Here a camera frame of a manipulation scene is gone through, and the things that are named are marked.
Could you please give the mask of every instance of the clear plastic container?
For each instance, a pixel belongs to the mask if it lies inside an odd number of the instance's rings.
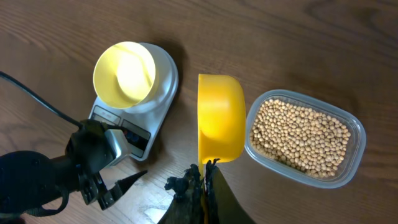
[[[347,151],[345,159],[338,166],[338,170],[334,177],[310,177],[303,172],[291,168],[290,166],[287,166],[273,159],[266,158],[258,154],[254,150],[250,143],[250,130],[253,126],[255,117],[257,115],[257,112],[259,111],[260,106],[264,101],[270,99],[281,100],[285,103],[290,103],[297,106],[304,106],[306,108],[312,108],[316,112],[322,112],[326,115],[330,115],[331,117],[338,119],[340,122],[343,123],[343,125],[347,126],[347,129],[351,133],[351,137],[349,138],[348,144],[346,146]],[[363,152],[365,150],[365,145],[366,133],[363,125],[352,114],[323,101],[293,91],[271,90],[264,93],[255,100],[250,108],[250,112],[246,120],[245,149],[255,161],[286,177],[314,187],[334,189],[347,184],[354,177],[355,172],[358,169]]]

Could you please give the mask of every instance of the black cable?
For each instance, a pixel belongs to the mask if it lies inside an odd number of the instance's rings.
[[[45,100],[43,100],[41,97],[39,97],[35,92],[33,92],[32,90],[30,90],[29,88],[27,88],[24,84],[20,83],[18,80],[16,80],[15,78],[12,78],[11,76],[5,74],[4,72],[0,71],[0,77],[11,82],[12,84],[14,84],[15,86],[18,86],[21,90],[24,90],[27,94],[29,94],[31,97],[33,97],[35,100],[37,100],[39,103],[41,103],[43,106],[45,106],[47,109],[49,109],[51,112],[55,113],[56,115],[58,115],[59,117],[61,117],[62,119],[64,119],[65,121],[68,121],[69,123],[72,123],[76,126],[79,127],[79,129],[81,129],[83,127],[83,125],[76,121],[75,119],[69,117],[68,115],[62,113],[61,111],[59,111],[58,109],[56,109],[55,107],[53,107],[50,103],[46,102]]]

